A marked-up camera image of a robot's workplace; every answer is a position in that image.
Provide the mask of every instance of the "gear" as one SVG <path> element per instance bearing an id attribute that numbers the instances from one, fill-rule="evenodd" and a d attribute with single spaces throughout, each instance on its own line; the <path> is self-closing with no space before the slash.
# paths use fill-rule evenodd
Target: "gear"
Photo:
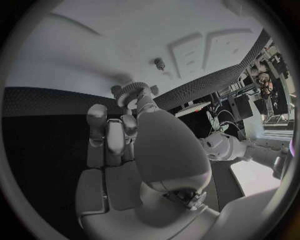
<path id="1" fill-rule="evenodd" d="M 145 88 L 149 88 L 149 86 L 144 82 L 132 82 L 124 86 L 115 95 L 117 105 L 121 108 L 126 107 L 129 109 L 135 109 L 136 108 L 135 103 L 137 101 L 137 98 L 140 92 Z"/>

